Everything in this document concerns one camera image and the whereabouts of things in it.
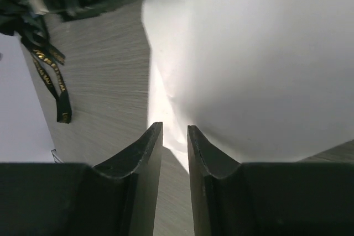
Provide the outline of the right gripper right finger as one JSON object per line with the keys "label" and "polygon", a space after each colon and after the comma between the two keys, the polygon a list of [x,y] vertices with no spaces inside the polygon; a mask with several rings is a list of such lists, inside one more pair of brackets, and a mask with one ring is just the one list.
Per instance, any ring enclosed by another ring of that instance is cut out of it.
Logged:
{"label": "right gripper right finger", "polygon": [[196,235],[352,235],[353,165],[240,163],[188,126]]}

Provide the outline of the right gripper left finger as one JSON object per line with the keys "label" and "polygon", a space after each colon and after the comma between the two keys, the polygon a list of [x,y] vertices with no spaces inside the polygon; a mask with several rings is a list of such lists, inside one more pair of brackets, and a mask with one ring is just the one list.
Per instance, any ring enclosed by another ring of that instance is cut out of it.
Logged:
{"label": "right gripper left finger", "polygon": [[152,235],[163,125],[96,165],[2,163],[2,235]]}

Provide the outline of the white wrapping paper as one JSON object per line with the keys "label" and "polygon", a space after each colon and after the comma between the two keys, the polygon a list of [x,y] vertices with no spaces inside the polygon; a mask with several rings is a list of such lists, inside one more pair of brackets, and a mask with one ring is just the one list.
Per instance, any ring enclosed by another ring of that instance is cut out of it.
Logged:
{"label": "white wrapping paper", "polygon": [[144,0],[149,122],[188,168],[187,127],[244,161],[353,139],[353,0]]}

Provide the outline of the black ribbon gold letters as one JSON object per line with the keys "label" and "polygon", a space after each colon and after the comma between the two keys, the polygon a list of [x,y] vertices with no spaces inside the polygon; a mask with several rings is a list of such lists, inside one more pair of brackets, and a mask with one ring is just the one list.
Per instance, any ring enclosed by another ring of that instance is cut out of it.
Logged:
{"label": "black ribbon gold letters", "polygon": [[15,0],[1,0],[1,3],[1,34],[20,36],[37,73],[55,99],[56,121],[71,123],[69,92],[59,69],[59,65],[65,64],[65,55],[50,43],[43,16],[34,14],[27,6]]}

